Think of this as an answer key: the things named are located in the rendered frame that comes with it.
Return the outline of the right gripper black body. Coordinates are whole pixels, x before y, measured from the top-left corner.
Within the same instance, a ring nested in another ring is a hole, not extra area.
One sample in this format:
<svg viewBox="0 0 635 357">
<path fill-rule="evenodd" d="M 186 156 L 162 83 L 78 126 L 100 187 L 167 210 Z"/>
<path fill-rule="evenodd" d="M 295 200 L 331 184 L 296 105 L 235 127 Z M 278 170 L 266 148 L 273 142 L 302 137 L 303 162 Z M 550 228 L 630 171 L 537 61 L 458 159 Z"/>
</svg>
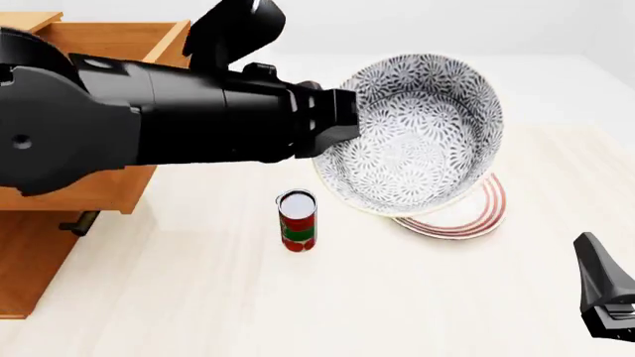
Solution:
<svg viewBox="0 0 635 357">
<path fill-rule="evenodd" d="M 581 314 L 592 338 L 635 341 L 635 295 L 594 302 Z"/>
</svg>

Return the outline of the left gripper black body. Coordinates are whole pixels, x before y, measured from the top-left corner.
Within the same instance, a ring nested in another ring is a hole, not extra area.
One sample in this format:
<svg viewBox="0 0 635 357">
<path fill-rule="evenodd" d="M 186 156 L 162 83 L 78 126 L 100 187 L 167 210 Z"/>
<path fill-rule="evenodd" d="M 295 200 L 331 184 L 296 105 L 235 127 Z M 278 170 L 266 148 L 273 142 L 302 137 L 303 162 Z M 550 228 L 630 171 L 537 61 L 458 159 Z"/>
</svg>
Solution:
<svg viewBox="0 0 635 357">
<path fill-rule="evenodd" d="M 286 159 L 310 159 L 323 154 L 330 146 L 326 133 L 332 124 L 332 90 L 317 82 L 304 81 L 285 84 L 292 104 L 292 130 L 286 149 Z"/>
</svg>

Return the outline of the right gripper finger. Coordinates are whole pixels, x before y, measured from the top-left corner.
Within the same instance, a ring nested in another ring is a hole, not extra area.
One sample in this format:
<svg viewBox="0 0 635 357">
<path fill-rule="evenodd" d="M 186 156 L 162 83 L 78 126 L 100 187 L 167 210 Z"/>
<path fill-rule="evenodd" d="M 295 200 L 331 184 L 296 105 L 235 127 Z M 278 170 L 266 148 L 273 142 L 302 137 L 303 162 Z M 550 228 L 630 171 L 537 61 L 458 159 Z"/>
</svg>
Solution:
<svg viewBox="0 0 635 357">
<path fill-rule="evenodd" d="M 580 274 L 581 306 L 635 304 L 635 279 L 611 258 L 590 232 L 574 241 Z"/>
</svg>

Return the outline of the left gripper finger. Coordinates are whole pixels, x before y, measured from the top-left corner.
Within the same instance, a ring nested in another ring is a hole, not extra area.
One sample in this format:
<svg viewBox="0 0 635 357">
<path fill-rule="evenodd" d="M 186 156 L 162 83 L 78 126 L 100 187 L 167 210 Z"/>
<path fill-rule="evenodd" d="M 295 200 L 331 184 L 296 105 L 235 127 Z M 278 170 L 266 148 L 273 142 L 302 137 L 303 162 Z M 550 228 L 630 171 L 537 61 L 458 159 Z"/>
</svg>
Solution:
<svg viewBox="0 0 635 357">
<path fill-rule="evenodd" d="M 333 126 L 321 133 L 318 133 L 314 140 L 312 148 L 312 157 L 318 157 L 328 148 L 342 142 L 356 139 L 360 136 L 359 127 L 357 126 Z"/>
<path fill-rule="evenodd" d="M 332 123 L 339 127 L 358 127 L 357 97 L 354 91 L 333 89 Z"/>
</svg>

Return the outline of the patterned black and white bowl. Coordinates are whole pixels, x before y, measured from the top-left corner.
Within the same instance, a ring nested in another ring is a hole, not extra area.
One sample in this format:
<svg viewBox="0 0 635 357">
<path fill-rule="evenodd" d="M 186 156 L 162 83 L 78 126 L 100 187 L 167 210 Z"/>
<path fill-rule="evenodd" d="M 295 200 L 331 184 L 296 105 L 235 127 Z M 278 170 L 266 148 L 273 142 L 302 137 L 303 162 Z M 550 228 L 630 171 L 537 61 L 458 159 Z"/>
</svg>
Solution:
<svg viewBox="0 0 635 357">
<path fill-rule="evenodd" d="M 333 195 L 364 212 L 409 217 L 452 204 L 482 181 L 501 147 L 500 100 L 458 59 L 395 56 L 340 87 L 356 94 L 360 135 L 313 164 Z"/>
</svg>

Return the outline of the open wooden drawer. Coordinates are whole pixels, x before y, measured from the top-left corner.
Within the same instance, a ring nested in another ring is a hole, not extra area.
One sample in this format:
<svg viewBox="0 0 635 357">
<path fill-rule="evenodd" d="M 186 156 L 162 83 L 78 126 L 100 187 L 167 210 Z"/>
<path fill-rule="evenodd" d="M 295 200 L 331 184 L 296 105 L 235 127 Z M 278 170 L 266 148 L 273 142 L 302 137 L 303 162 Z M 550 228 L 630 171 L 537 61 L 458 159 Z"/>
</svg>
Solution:
<svg viewBox="0 0 635 357">
<path fill-rule="evenodd" d="M 35 32 L 64 53 L 186 67 L 182 49 L 190 28 L 177 23 L 51 22 Z M 153 176 L 154 166 L 99 172 L 46 195 L 24 197 L 0 187 L 0 210 L 115 210 L 132 213 Z"/>
</svg>

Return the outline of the wooden cabinet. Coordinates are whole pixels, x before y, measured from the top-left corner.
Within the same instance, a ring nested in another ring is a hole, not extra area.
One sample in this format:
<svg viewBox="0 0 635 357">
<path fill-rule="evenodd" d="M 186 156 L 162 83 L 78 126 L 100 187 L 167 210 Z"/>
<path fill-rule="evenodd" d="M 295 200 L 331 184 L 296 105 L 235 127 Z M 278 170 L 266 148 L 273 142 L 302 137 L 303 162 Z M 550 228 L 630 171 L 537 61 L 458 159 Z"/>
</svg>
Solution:
<svg viewBox="0 0 635 357">
<path fill-rule="evenodd" d="M 59 224 L 80 216 L 80 187 L 30 197 L 0 187 L 0 320 L 27 318 L 75 245 Z"/>
</svg>

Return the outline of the red and green tin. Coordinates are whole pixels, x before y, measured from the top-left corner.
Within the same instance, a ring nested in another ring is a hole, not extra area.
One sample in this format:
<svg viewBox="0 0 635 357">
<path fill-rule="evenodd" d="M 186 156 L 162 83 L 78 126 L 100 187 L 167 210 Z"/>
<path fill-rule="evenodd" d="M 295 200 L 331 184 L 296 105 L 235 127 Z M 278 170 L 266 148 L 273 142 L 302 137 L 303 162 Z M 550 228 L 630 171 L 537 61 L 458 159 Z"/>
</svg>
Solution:
<svg viewBox="0 0 635 357">
<path fill-rule="evenodd" d="M 317 200 L 305 189 L 290 189 L 276 198 L 281 240 L 291 252 L 308 252 L 317 242 Z"/>
</svg>

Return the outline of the white plate with red rings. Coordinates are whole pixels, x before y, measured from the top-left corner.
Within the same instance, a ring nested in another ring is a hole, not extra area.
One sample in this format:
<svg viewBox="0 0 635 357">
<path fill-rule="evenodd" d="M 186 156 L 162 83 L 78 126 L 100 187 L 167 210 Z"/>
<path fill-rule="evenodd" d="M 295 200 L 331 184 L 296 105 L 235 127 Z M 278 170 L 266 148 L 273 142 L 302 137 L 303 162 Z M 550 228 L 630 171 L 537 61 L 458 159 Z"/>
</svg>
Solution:
<svg viewBox="0 0 635 357">
<path fill-rule="evenodd" d="M 465 198 L 419 216 L 393 218 L 403 228 L 426 237 L 467 240 L 494 231 L 503 222 L 507 209 L 505 189 L 495 174 Z"/>
</svg>

